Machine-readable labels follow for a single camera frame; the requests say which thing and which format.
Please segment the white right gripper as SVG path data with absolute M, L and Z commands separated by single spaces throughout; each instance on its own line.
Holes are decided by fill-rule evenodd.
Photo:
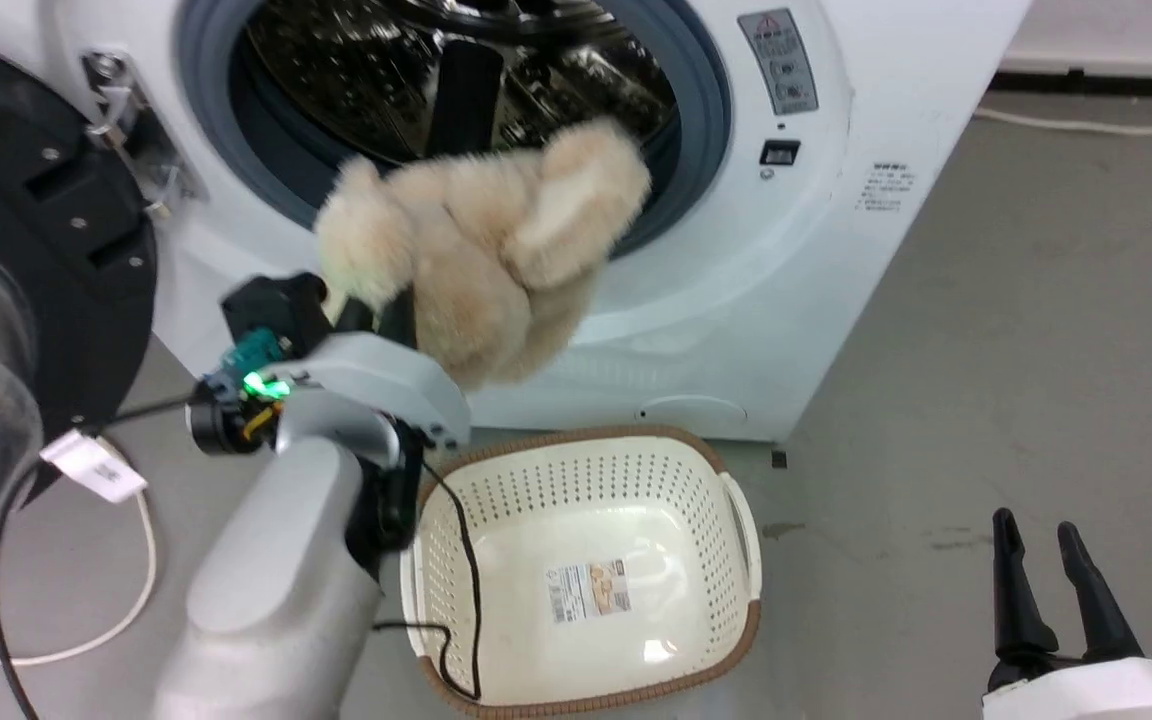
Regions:
M 1079 607 L 1082 660 L 1092 665 L 1043 675 L 1059 651 L 1056 634 L 1038 611 L 1024 568 L 1026 548 L 1011 510 L 996 509 L 992 526 L 996 665 L 991 687 L 996 691 L 982 698 L 980 717 L 1152 719 L 1152 659 L 1143 659 L 1146 653 L 1078 528 L 1061 521 L 1058 541 Z

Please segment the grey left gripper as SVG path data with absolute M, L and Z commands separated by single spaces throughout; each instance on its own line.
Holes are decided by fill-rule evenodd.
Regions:
M 470 442 L 471 411 L 461 388 L 417 340 L 415 288 L 403 288 L 380 314 L 347 296 L 335 332 L 302 361 L 282 364 L 291 392 L 282 410 L 282 448 L 328 439 L 353 454 L 397 454 L 397 424 L 439 447 Z

